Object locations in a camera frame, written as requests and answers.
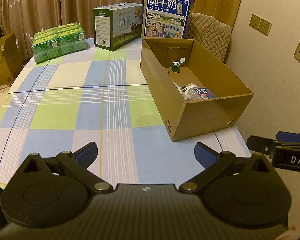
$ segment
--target table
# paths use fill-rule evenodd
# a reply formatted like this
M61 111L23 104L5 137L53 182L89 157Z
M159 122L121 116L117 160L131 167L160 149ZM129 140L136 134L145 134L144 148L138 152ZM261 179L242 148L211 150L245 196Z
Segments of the table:
M89 171L111 183L174 183L204 168L203 142L250 156L236 126L171 142L140 70L141 38L110 52L94 47L39 65L32 58L0 108L0 186L31 152L76 151L90 141L98 158Z

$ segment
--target green milk box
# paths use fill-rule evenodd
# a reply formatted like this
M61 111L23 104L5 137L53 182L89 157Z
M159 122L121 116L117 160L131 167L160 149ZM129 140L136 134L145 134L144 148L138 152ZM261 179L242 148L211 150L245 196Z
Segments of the green milk box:
M32 51L35 62L86 49L86 33L78 23L57 26L34 35Z
M141 36L143 4L119 3L93 8L94 45L115 51Z

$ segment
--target quilted chair cover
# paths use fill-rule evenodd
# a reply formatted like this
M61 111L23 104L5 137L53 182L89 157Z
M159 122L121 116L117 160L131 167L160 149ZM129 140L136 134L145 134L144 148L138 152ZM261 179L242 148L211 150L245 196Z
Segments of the quilted chair cover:
M192 13L188 39L201 43L221 61L224 60L231 37L231 27L212 16Z

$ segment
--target cardboard box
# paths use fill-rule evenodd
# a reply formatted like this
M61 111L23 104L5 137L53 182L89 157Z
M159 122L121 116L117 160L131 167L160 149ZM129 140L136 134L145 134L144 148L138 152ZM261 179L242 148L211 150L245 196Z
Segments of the cardboard box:
M144 37L186 38L194 0L147 0Z
M0 38L0 85L10 85L23 69L14 33Z
M54 27L34 35L32 51L38 64L46 60L86 49L86 32L78 23Z
M180 73L172 72L172 63L181 58ZM171 141L234 125L253 96L227 65L194 40L143 38L141 71ZM186 101L174 82L206 87L216 98Z
M141 37L143 9L143 4L129 2L94 8L94 45L115 51Z

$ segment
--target brown cardboard box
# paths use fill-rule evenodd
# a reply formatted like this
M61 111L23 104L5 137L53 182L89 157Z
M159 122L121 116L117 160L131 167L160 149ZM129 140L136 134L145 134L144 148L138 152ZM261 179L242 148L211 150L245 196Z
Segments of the brown cardboard box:
M0 38L0 85L10 85L23 68L14 33Z
M180 73L172 72L172 63L182 57ZM143 38L141 71L171 141L234 125L253 96L227 65L194 40ZM186 101L173 82L207 87L216 98Z

